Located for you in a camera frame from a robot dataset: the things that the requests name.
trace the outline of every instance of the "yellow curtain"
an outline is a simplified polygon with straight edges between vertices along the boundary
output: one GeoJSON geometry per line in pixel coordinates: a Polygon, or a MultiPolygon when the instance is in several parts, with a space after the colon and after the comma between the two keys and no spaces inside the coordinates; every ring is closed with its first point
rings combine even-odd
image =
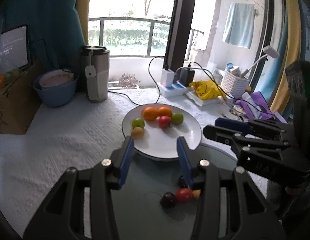
{"type": "MultiPolygon", "coordinates": [[[[284,58],[284,68],[287,68],[294,61],[298,60],[301,53],[301,14],[298,0],[286,0],[287,20],[288,20],[288,38],[286,56],[284,58]]],[[[285,71],[279,83],[278,90],[271,105],[271,111],[282,113],[288,103],[289,93],[285,71]]]]}
{"type": "Polygon", "coordinates": [[[88,45],[88,11],[90,0],[76,0],[76,9],[78,11],[80,24],[82,26],[82,33],[85,42],[88,45]]]}

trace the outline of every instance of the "textured tablecloth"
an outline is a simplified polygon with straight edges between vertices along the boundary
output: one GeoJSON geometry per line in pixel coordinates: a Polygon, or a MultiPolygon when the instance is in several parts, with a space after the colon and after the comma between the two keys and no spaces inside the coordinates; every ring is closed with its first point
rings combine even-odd
{"type": "MultiPolygon", "coordinates": [[[[139,104],[154,103],[155,89],[121,90],[139,104]]],[[[163,98],[159,103],[180,107],[192,114],[203,128],[228,112],[223,104],[198,107],[185,96],[163,98]]],[[[83,93],[65,106],[42,105],[25,135],[0,136],[0,209],[8,222],[22,235],[31,217],[65,169],[93,167],[124,141],[122,120],[134,107],[125,96],[109,93],[98,104],[83,93]]],[[[202,138],[232,156],[229,146],[202,138]]],[[[252,175],[266,194],[266,179],[252,175]]]]}

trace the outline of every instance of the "thermos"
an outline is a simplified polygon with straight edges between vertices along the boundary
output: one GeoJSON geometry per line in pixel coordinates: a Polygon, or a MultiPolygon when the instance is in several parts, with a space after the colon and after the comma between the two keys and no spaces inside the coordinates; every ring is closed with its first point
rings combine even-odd
{"type": "Polygon", "coordinates": [[[102,46],[85,46],[81,54],[82,83],[93,103],[107,99],[109,50],[102,46]]]}

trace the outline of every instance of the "towel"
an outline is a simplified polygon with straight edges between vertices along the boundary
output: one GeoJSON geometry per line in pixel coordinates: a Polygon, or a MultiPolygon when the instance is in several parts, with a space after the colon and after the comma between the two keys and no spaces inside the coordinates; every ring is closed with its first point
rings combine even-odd
{"type": "Polygon", "coordinates": [[[254,4],[232,3],[226,20],[223,41],[251,48],[254,32],[254,4]]]}

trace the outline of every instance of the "black cable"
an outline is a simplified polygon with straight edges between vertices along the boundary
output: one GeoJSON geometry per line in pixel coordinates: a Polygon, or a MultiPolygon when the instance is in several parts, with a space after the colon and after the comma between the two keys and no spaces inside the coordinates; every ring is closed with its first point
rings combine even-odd
{"type": "Polygon", "coordinates": [[[74,73],[74,74],[76,74],[76,75],[80,75],[79,73],[76,73],[75,71],[72,71],[72,70],[68,71],[68,70],[66,70],[66,69],[64,69],[64,68],[59,68],[59,69],[56,68],[56,67],[54,66],[53,62],[50,60],[50,57],[48,56],[48,52],[47,52],[47,43],[46,43],[45,39],[41,38],[41,39],[38,39],[38,40],[35,40],[35,41],[30,41],[30,45],[33,44],[34,42],[37,42],[37,41],[43,41],[43,42],[44,42],[45,53],[46,53],[47,60],[48,60],[49,64],[50,64],[54,69],[56,69],[56,70],[61,69],[62,71],[67,72],[67,73],[74,73]]]}
{"type": "Polygon", "coordinates": [[[129,99],[133,104],[138,105],[138,106],[142,106],[142,105],[140,105],[140,104],[138,104],[138,103],[135,103],[133,100],[131,100],[131,98],[130,98],[127,94],[120,93],[120,92],[114,92],[114,91],[112,91],[112,90],[108,90],[108,92],[109,92],[109,93],[114,93],[114,94],[120,94],[120,95],[127,96],[128,99],[129,99]]]}
{"type": "MultiPolygon", "coordinates": [[[[150,65],[151,65],[151,63],[153,62],[153,60],[156,59],[156,58],[158,58],[158,57],[164,57],[164,56],[156,56],[156,57],[152,58],[152,60],[150,61],[149,65],[148,65],[148,73],[149,73],[150,77],[152,78],[152,80],[154,81],[154,83],[155,83],[155,85],[156,85],[156,87],[157,87],[157,89],[158,89],[158,93],[159,93],[159,94],[158,94],[158,98],[157,98],[157,100],[156,100],[156,102],[155,102],[154,104],[157,104],[157,102],[159,101],[159,98],[160,98],[160,90],[159,90],[159,86],[158,86],[157,82],[155,81],[155,79],[153,78],[152,74],[150,73],[150,65]]],[[[108,90],[108,92],[114,93],[114,94],[120,94],[120,95],[127,96],[128,99],[129,99],[133,104],[138,105],[138,106],[142,106],[142,105],[140,105],[140,104],[138,104],[138,103],[135,103],[133,100],[131,100],[131,98],[130,98],[127,94],[120,93],[120,92],[114,92],[114,91],[111,91],[111,90],[108,90]]]]}
{"type": "Polygon", "coordinates": [[[216,83],[216,81],[215,81],[215,79],[214,79],[214,77],[213,77],[213,74],[212,74],[209,70],[203,68],[203,67],[202,67],[199,63],[197,63],[197,62],[192,61],[192,62],[189,63],[189,65],[190,65],[191,63],[196,63],[198,66],[200,66],[200,69],[202,69],[205,73],[206,73],[206,71],[209,72],[209,73],[212,75],[212,78],[211,78],[207,73],[206,73],[206,75],[209,76],[209,78],[215,83],[215,85],[218,87],[218,89],[220,89],[220,90],[221,90],[225,95],[227,95],[228,97],[230,97],[230,98],[232,98],[232,99],[234,99],[234,100],[244,101],[244,102],[246,102],[247,104],[251,105],[253,108],[255,108],[257,111],[259,111],[259,112],[261,112],[261,113],[263,113],[263,114],[269,114],[269,113],[267,113],[267,112],[264,112],[264,111],[259,110],[259,109],[258,109],[257,107],[255,107],[253,104],[251,104],[250,102],[248,102],[248,101],[246,101],[246,100],[244,100],[244,99],[235,98],[235,97],[233,97],[233,96],[230,96],[228,93],[226,93],[226,92],[219,86],[219,84],[216,83]]]}
{"type": "MultiPolygon", "coordinates": [[[[189,67],[191,66],[191,63],[197,64],[201,69],[204,70],[204,68],[203,68],[200,64],[198,64],[197,62],[195,62],[195,61],[191,61],[191,62],[188,64],[189,67]]],[[[205,71],[204,71],[204,73],[205,73],[211,80],[213,80],[213,81],[215,82],[214,75],[213,75],[208,69],[206,69],[206,70],[212,75],[212,77],[210,77],[205,71]]]]}

